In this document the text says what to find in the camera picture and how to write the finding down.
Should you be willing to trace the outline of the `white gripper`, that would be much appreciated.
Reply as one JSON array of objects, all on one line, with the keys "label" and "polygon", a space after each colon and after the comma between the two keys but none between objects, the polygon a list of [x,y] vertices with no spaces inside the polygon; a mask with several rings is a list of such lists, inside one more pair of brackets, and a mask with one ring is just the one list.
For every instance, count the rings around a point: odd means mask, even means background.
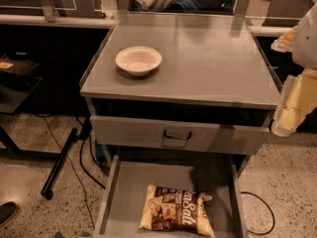
[{"label": "white gripper", "polygon": [[273,115],[271,132],[286,137],[317,108],[317,4],[300,20],[297,28],[291,28],[270,47],[280,53],[293,51],[293,61],[306,67],[299,75],[287,77]]}]

